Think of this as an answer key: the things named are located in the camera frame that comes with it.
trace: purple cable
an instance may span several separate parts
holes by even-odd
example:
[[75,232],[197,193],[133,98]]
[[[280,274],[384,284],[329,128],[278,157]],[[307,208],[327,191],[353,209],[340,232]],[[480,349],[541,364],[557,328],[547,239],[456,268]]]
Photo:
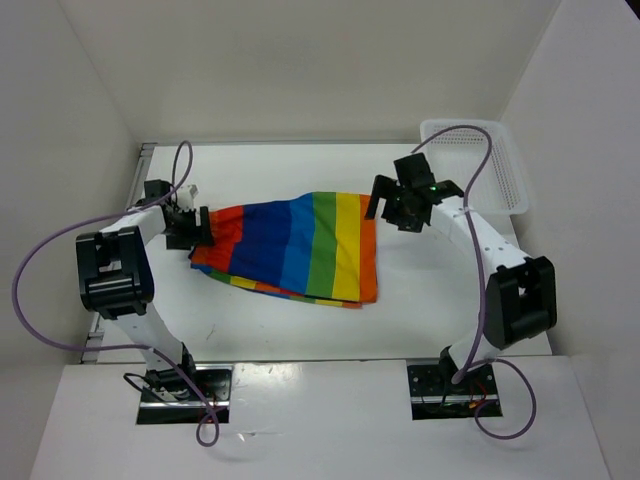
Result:
[[480,345],[480,340],[482,339],[482,335],[484,333],[484,326],[485,326],[485,323],[486,323],[486,320],[487,320],[486,319],[487,299],[486,299],[486,295],[485,295],[484,264],[482,263],[482,250],[481,250],[481,247],[480,247],[480,242],[478,240],[478,233],[476,232],[476,227],[473,224],[473,218],[471,217],[471,212],[469,210],[469,196],[471,194],[471,188],[473,187],[473,184],[478,179],[478,176],[480,175],[480,173],[484,169],[485,165],[489,161],[489,158],[491,158],[491,152],[493,150],[493,140],[491,138],[491,135],[489,135],[489,132],[487,132],[484,128],[478,127],[476,125],[454,125],[454,126],[451,126],[451,127],[443,128],[442,130],[434,133],[433,135],[428,137],[426,140],[421,142],[420,145],[418,145],[416,148],[414,148],[411,151],[411,153],[418,152],[418,150],[423,148],[429,142],[431,142],[434,139],[438,138],[440,135],[444,135],[445,133],[450,132],[452,130],[463,130],[463,129],[464,130],[475,130],[476,132],[479,132],[482,135],[484,135],[484,137],[487,139],[487,151],[486,151],[486,153],[484,155],[484,158],[482,159],[482,162],[480,162],[480,165],[478,166],[477,170],[475,171],[475,173],[471,177],[471,180],[469,180],[469,183],[467,184],[467,187],[464,190],[464,197],[463,197],[463,200],[462,200],[462,204],[464,206],[464,215],[465,215],[465,218],[467,219],[467,225],[469,226],[469,232],[471,233],[471,241],[473,243],[473,250],[474,250],[474,253],[475,253],[475,257],[476,257],[476,266],[478,268],[478,286],[480,288],[480,308],[479,308],[479,311],[478,311],[478,328],[476,330],[476,335],[475,335],[475,337],[473,339],[473,343],[471,345],[471,350],[469,351],[469,356],[465,360],[464,365],[462,366],[462,368],[455,373],[455,375],[451,379],[451,382],[454,385],[460,383],[460,381],[462,381],[462,379],[465,377],[465,375],[467,374],[467,372],[471,368],[478,367],[478,366],[481,366],[481,365],[484,365],[484,364],[487,364],[487,363],[493,363],[493,362],[504,363],[505,365],[509,365],[511,368],[513,368],[516,371],[516,373],[520,376],[520,378],[522,378],[522,380],[524,381],[524,384],[527,387],[527,390],[529,390],[529,394],[531,395],[531,402],[532,402],[532,405],[533,405],[532,412],[531,412],[531,417],[529,418],[529,421],[524,426],[524,428],[522,428],[520,431],[518,431],[518,432],[516,432],[514,434],[511,434],[511,435],[498,435],[498,434],[492,433],[489,430],[487,430],[483,425],[480,424],[480,420],[478,419],[479,418],[478,415],[480,413],[480,410],[482,410],[482,408],[484,408],[484,406],[486,406],[487,403],[484,403],[483,405],[478,407],[476,409],[476,412],[475,412],[476,423],[478,424],[478,427],[480,428],[480,430],[482,430],[485,434],[487,434],[488,436],[490,436],[492,438],[496,438],[498,440],[512,440],[512,439],[517,438],[517,437],[523,435],[524,433],[526,433],[531,428],[531,425],[533,425],[533,422],[534,422],[534,420],[536,418],[537,402],[536,402],[536,396],[535,396],[535,393],[534,393],[533,388],[531,386],[531,383],[529,382],[529,380],[527,380],[527,378],[524,376],[524,374],[522,373],[522,371],[518,367],[516,367],[513,363],[511,363],[511,362],[509,362],[507,360],[503,360],[503,359],[500,359],[500,358],[494,358],[492,360],[481,360],[481,361],[478,361],[478,362],[473,362],[473,359],[475,358],[476,353],[478,352],[478,347]]
[[[126,211],[126,212],[121,212],[121,213],[113,213],[113,214],[110,214],[110,215],[102,215],[102,216],[99,216],[99,217],[91,218],[89,220],[84,220],[82,222],[74,223],[73,225],[69,225],[68,227],[65,227],[65,228],[63,228],[61,230],[58,230],[57,232],[52,233],[51,235],[49,235],[48,237],[46,237],[45,239],[40,241],[35,247],[33,247],[29,251],[29,253],[27,253],[27,255],[25,255],[25,257],[20,262],[20,265],[18,265],[18,269],[16,270],[16,273],[15,273],[15,275],[13,277],[13,282],[11,284],[11,302],[13,304],[13,310],[16,313],[16,316],[18,317],[18,320],[20,320],[20,323],[22,324],[22,326],[31,335],[33,335],[37,340],[40,340],[42,343],[44,343],[46,345],[49,345],[51,347],[58,348],[60,350],[66,350],[66,351],[70,351],[70,352],[79,352],[79,353],[84,353],[84,352],[105,352],[105,351],[129,350],[129,349],[150,350],[150,351],[152,351],[154,354],[156,354],[162,360],[167,362],[167,364],[169,364],[171,366],[171,368],[173,368],[176,371],[176,373],[185,381],[185,383],[196,394],[196,396],[200,399],[200,401],[202,401],[204,403],[204,406],[205,406],[205,409],[207,411],[207,414],[200,420],[200,423],[198,423],[198,427],[196,428],[196,440],[203,447],[211,447],[211,446],[216,444],[216,442],[218,441],[218,438],[220,437],[220,425],[218,423],[218,416],[216,415],[216,411],[218,411],[220,409],[219,408],[218,409],[214,408],[209,403],[207,398],[200,391],[200,389],[196,386],[196,384],[187,376],[186,373],[184,373],[182,371],[182,369],[173,360],[171,360],[169,357],[167,357],[167,355],[165,355],[164,353],[162,353],[159,350],[154,349],[153,347],[151,347],[149,345],[143,345],[143,344],[137,344],[137,343],[124,344],[124,345],[112,345],[112,346],[107,346],[107,347],[86,347],[86,346],[68,345],[68,344],[65,344],[65,343],[56,342],[55,340],[51,340],[50,338],[47,338],[44,335],[42,335],[40,332],[38,332],[33,327],[33,325],[31,325],[29,323],[29,320],[27,320],[27,317],[24,315],[24,312],[22,311],[22,307],[20,306],[20,299],[18,297],[18,287],[19,287],[19,284],[20,284],[20,278],[22,277],[22,273],[24,272],[24,270],[27,267],[27,265],[29,264],[29,262],[36,255],[36,253],[38,253],[45,245],[49,244],[50,242],[52,242],[56,238],[64,235],[65,233],[69,233],[69,232],[71,232],[73,230],[77,230],[78,228],[82,228],[82,227],[85,227],[87,225],[91,225],[92,223],[103,222],[105,220],[115,220],[115,219],[119,219],[119,218],[126,217],[126,216],[129,216],[129,215],[134,215],[134,214],[136,214],[138,212],[147,210],[148,208],[151,208],[153,206],[159,205],[162,202],[164,202],[165,200],[168,200],[174,193],[176,193],[177,190],[187,180],[187,177],[189,176],[189,173],[191,172],[191,166],[193,165],[193,146],[191,145],[190,142],[188,142],[187,140],[184,140],[183,142],[180,143],[180,145],[178,145],[178,149],[176,150],[176,155],[175,155],[175,158],[173,160],[174,176],[175,176],[176,165],[178,163],[178,157],[180,156],[180,152],[182,151],[182,147],[184,147],[185,145],[187,145],[187,147],[189,148],[189,164],[187,165],[187,169],[185,170],[184,175],[182,176],[180,181],[177,183],[177,185],[172,186],[172,189],[169,191],[169,193],[167,193],[163,197],[161,197],[161,198],[149,203],[148,205],[145,205],[145,206],[137,208],[137,209],[132,209],[132,210],[129,210],[129,211]],[[214,425],[215,425],[215,435],[214,435],[212,441],[205,442],[204,440],[202,440],[200,432],[201,432],[201,429],[202,429],[202,425],[207,423],[209,421],[209,419],[211,419],[213,421]]]

